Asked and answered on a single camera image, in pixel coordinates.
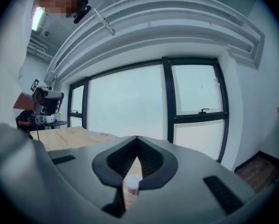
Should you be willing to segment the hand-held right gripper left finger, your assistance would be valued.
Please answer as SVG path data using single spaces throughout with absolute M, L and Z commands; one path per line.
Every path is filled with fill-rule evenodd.
M 80 148 L 50 151 L 65 180 L 107 217 L 136 224 L 138 215 L 126 211 L 123 180 L 137 152 L 137 137 L 124 137 Z

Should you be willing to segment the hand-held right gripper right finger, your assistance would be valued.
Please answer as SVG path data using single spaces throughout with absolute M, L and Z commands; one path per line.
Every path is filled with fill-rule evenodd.
M 128 223 L 214 224 L 255 196 L 241 178 L 201 152 L 148 137 L 137 142 L 144 177 L 126 213 Z

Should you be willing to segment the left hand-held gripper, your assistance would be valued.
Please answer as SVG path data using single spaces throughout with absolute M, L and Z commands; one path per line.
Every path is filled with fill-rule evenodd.
M 34 80 L 30 89 L 36 116 L 50 116 L 59 112 L 64 93 L 53 90 L 51 86 L 38 79 Z

